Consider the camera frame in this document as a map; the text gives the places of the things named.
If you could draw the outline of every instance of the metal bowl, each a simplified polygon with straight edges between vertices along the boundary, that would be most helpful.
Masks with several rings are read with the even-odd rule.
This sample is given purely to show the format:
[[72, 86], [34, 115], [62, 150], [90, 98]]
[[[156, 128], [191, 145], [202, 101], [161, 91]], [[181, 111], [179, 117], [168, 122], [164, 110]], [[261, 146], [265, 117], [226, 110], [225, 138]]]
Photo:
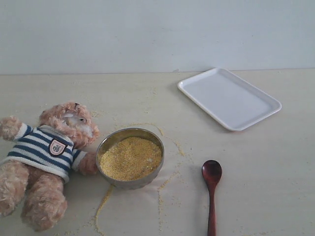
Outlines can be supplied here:
[[[107, 176], [103, 172], [103, 170], [101, 169], [99, 165], [99, 160], [101, 159], [103, 154], [106, 153], [112, 146], [114, 146], [115, 144], [129, 137], [143, 138], [143, 139], [146, 139], [155, 143], [161, 150], [161, 154], [162, 154], [161, 163], [151, 174], [141, 179], [130, 180], [130, 181], [122, 181], [122, 180], [113, 179]], [[110, 184], [120, 189], [134, 190], [134, 189], [142, 188], [146, 186], [147, 184], [151, 183], [153, 179], [155, 179], [158, 176], [158, 173], [161, 170], [163, 163], [164, 163], [164, 146], [163, 146], [162, 141], [154, 133], [150, 132], [149, 130], [145, 130], [141, 128], [127, 128], [127, 129], [116, 131], [112, 133], [111, 135], [107, 136], [97, 148], [96, 164], [97, 164], [98, 170]]]

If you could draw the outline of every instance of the teddy bear head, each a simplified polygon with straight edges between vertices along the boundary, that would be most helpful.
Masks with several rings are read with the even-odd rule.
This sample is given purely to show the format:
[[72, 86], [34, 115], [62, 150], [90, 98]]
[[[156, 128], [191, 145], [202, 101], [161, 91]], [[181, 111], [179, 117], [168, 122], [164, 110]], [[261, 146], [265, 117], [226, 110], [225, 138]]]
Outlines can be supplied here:
[[39, 123], [68, 136], [75, 148], [83, 148], [99, 137], [98, 127], [93, 123], [87, 107], [75, 102], [55, 105], [43, 111]]

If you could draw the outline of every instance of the spoon handle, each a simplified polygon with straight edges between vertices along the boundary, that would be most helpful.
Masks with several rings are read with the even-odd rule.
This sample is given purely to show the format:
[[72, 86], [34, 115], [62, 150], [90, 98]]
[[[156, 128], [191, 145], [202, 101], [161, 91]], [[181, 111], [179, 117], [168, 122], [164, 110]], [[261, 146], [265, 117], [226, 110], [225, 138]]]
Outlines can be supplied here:
[[216, 236], [216, 211], [215, 211], [215, 193], [213, 189], [209, 189], [209, 220], [208, 220], [208, 236]]

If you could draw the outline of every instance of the teddy bear leg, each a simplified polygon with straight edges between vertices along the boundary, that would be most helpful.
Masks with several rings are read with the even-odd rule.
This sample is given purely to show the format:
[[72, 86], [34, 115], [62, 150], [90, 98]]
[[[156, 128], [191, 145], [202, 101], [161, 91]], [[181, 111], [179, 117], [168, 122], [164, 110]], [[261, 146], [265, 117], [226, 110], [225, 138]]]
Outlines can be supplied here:
[[63, 180], [45, 173], [27, 194], [22, 210], [22, 221], [36, 232], [52, 228], [65, 213], [67, 201], [63, 195]]
[[28, 178], [28, 168], [19, 161], [0, 166], [0, 217], [10, 215], [24, 198]]

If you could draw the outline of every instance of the table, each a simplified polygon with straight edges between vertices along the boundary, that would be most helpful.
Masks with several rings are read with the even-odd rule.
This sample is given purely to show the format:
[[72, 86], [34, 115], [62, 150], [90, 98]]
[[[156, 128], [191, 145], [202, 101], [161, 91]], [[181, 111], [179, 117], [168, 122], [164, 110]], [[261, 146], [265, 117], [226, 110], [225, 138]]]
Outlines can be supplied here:
[[[196, 73], [0, 76], [0, 117], [36, 125], [44, 109], [75, 100], [88, 106], [101, 131], [86, 150], [123, 127], [149, 129], [165, 146], [164, 166], [150, 185], [114, 189], [99, 212], [99, 232], [93, 217], [109, 184], [100, 175], [72, 174], [64, 218], [37, 235], [205, 236], [209, 199], [201, 166], [208, 159], [223, 169], [218, 236], [314, 235], [315, 69], [234, 73], [280, 100], [282, 110], [229, 132], [177, 89]], [[0, 140], [1, 158], [12, 146]], [[33, 236], [20, 213], [21, 205], [0, 219], [2, 236]]]

